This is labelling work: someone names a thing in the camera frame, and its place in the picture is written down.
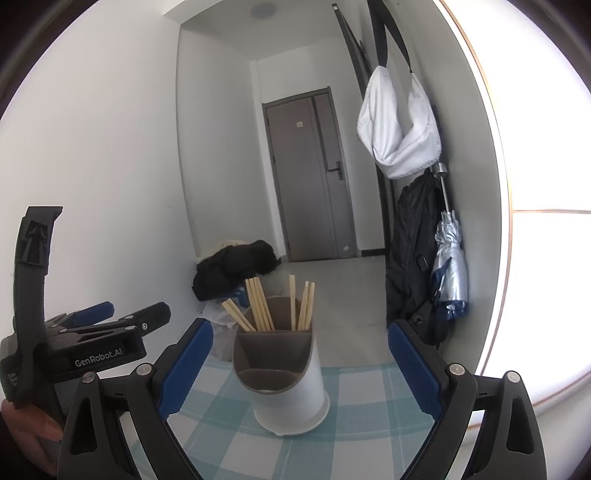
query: door frame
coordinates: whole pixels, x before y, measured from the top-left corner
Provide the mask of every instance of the door frame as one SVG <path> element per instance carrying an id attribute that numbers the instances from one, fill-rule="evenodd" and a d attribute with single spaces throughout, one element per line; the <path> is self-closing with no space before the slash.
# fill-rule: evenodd
<path id="1" fill-rule="evenodd" d="M 292 95 L 292 96 L 289 96 L 286 98 L 275 100 L 273 102 L 262 104 L 262 113 L 263 113 L 263 117 L 265 119 L 265 132 L 267 134 L 267 145 L 269 147 L 269 157 L 271 159 L 271 170 L 273 172 L 273 183 L 275 185 L 275 193 L 277 194 L 277 203 L 279 206 L 279 216 L 281 218 L 281 231 L 283 232 L 283 238 L 284 238 L 284 242 L 285 242 L 285 250 L 287 253 L 287 259 L 289 261 L 291 261 L 291 248 L 290 248 L 289 239 L 287 237 L 287 230 L 285 228 L 285 214 L 283 211 L 283 202 L 281 200 L 281 189 L 280 189 L 279 178 L 278 178 L 278 174 L 277 174 L 277 165 L 275 163 L 275 153 L 273 152 L 273 143 L 271 141 L 271 130 L 269 128 L 270 124 L 269 124 L 269 116 L 267 114 L 267 110 L 269 108 L 274 107 L 274 106 L 283 105 L 284 103 L 290 103 L 290 102 L 294 102 L 296 100 L 302 100 L 302 99 L 306 99 L 306 98 L 313 98 L 316 95 L 322 95 L 324 93 L 327 93 L 329 96 L 330 109 L 332 111 L 333 121 L 335 122 L 337 137 L 339 140 L 339 150 L 340 150 L 340 155 L 342 158 L 341 163 L 342 163 L 342 168 L 343 168 L 343 177 L 344 177 L 344 182 L 345 182 L 345 188 L 347 190 L 347 208 L 349 210 L 349 218 L 351 221 L 351 228 L 353 230 L 352 248 L 355 253 L 354 257 L 360 257 L 360 255 L 361 255 L 361 253 L 359 252 L 359 248 L 357 246 L 357 230 L 355 229 L 355 218 L 353 217 L 353 203 L 351 201 L 351 190 L 349 188 L 349 175 L 347 173 L 347 162 L 346 162 L 346 158 L 345 158 L 345 151 L 343 150 L 343 141 L 342 141 L 341 135 L 340 135 L 339 120 L 336 116 L 335 102 L 333 100 L 332 91 L 329 86 L 329 87 L 322 88 L 319 90 L 312 90 L 311 92 L 298 93 L 297 95 Z M 316 121 L 316 130 L 320 131 L 320 125 L 318 124 L 318 119 L 314 118 L 314 120 Z M 317 137 L 316 140 L 320 143 L 321 148 L 323 148 L 320 138 L 318 138 L 318 135 L 315 135 L 315 136 Z M 332 216 L 332 204 L 330 205 L 330 210 L 331 210 L 331 216 Z M 336 234 L 334 223 L 333 223 L 333 231 Z"/>

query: white cloth bag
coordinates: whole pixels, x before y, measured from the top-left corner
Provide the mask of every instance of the white cloth bag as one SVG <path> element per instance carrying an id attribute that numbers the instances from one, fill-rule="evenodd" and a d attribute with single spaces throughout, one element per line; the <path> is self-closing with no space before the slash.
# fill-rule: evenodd
<path id="1" fill-rule="evenodd" d="M 413 123 L 405 136 L 398 122 L 398 99 L 385 67 L 377 67 L 369 79 L 357 122 L 365 148 L 389 179 L 400 179 L 430 167 L 441 155 L 441 139 L 429 98 L 411 73 L 408 113 Z"/>

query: blue and white tablecloth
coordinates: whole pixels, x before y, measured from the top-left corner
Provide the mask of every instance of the blue and white tablecloth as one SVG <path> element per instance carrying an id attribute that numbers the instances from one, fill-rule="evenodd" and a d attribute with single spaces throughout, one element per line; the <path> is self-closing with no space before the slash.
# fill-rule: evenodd
<path id="1" fill-rule="evenodd" d="M 207 360 L 168 423 L 204 480 L 400 478 L 433 419 L 420 411 L 396 364 L 322 374 L 330 411 L 304 435 L 264 430 L 231 363 L 216 359 Z M 144 478 L 155 478 L 140 443 L 131 451 Z"/>

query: gray door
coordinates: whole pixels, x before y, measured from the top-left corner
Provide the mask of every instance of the gray door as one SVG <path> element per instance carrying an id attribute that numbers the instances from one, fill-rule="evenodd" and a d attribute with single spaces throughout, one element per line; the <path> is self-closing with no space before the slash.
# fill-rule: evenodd
<path id="1" fill-rule="evenodd" d="M 291 261 L 356 255 L 338 128 L 328 93 L 266 108 Z"/>

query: screw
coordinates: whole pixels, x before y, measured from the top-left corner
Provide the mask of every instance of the screw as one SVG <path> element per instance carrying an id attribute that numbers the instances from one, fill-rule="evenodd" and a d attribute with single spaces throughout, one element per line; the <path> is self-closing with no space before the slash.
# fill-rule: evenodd
<path id="1" fill-rule="evenodd" d="M 91 383 L 96 377 L 94 372 L 86 372 L 82 375 L 82 383 Z"/>
<path id="2" fill-rule="evenodd" d="M 513 382 L 513 383 L 519 383 L 521 381 L 521 377 L 519 376 L 519 373 L 517 373 L 517 372 L 507 373 L 507 378 L 509 379 L 510 382 Z"/>
<path id="3" fill-rule="evenodd" d="M 452 374 L 457 375 L 458 377 L 461 377 L 463 374 L 466 373 L 466 369 L 462 367 L 460 364 L 451 364 L 449 366 L 449 371 Z"/>
<path id="4" fill-rule="evenodd" d="M 143 377 L 144 375 L 148 375 L 152 371 L 152 365 L 141 364 L 135 371 L 138 375 L 141 375 Z"/>

